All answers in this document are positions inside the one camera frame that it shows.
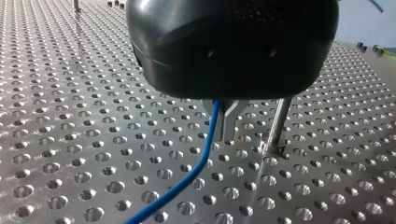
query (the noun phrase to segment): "blue cable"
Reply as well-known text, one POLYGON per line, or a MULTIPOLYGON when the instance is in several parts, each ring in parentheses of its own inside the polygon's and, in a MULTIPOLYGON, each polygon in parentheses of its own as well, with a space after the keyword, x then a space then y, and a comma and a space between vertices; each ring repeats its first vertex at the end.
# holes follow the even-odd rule
POLYGON ((202 157, 198 161, 198 164, 195 166, 192 171, 186 175, 182 180, 180 180, 176 185, 174 185, 171 189, 169 189, 161 198, 157 201, 147 205, 145 208, 140 210, 133 217, 130 217, 128 220, 124 222, 124 224, 139 224, 143 222, 146 218, 151 216, 153 213, 158 211, 164 205, 169 203, 172 199, 174 199, 183 189, 185 189, 198 174, 201 173, 202 169, 204 169, 207 159, 209 158, 210 147, 212 145, 213 140, 213 132, 215 131, 216 121, 218 119, 219 112, 219 101, 214 101, 212 117, 209 124, 209 129, 207 131, 207 137, 204 144, 204 150, 202 152, 202 157))
POLYGON ((378 10, 382 13, 384 12, 384 8, 382 8, 375 0, 369 0, 378 10))

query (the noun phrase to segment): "robot end effector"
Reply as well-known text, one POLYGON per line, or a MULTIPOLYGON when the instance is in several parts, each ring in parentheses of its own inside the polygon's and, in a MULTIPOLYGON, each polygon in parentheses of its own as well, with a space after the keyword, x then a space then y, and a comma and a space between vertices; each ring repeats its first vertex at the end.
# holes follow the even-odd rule
MULTIPOLYGON (((127 2, 127 22, 148 83, 172 96, 204 99, 209 113, 212 100, 220 99, 214 140, 230 141, 248 100, 287 98, 278 106, 286 113, 279 111, 280 122, 275 118, 273 124, 281 130, 290 97, 318 76, 335 35, 338 5, 337 0, 134 0, 127 2)), ((276 140, 271 133, 269 141, 276 140)))

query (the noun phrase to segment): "gray metal plate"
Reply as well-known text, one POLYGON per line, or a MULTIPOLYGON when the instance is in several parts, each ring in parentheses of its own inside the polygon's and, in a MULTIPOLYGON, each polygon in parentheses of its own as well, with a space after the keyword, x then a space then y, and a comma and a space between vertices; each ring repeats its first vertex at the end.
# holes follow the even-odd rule
MULTIPOLYGON (((1 223, 121 223, 201 156, 200 102, 147 84, 124 11, 80 5, 79 16, 65 0, 0 1, 1 223)), ((251 102, 235 140, 214 144, 199 178, 145 223, 390 223, 394 98, 334 43, 292 102, 283 159, 261 148, 276 101, 251 102)))

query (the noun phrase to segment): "metal post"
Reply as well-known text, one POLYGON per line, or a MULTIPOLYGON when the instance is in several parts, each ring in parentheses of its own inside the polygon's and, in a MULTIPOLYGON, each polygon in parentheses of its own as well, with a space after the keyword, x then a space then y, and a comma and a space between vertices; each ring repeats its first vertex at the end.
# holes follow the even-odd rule
POLYGON ((73 7, 75 9, 75 12, 79 12, 78 0, 73 0, 73 7))
POLYGON ((279 143, 280 135, 282 134, 283 125, 285 124, 285 120, 289 112, 290 103, 291 97, 280 99, 277 104, 273 125, 270 133, 268 134, 268 142, 266 145, 266 150, 268 151, 278 153, 276 146, 279 143))

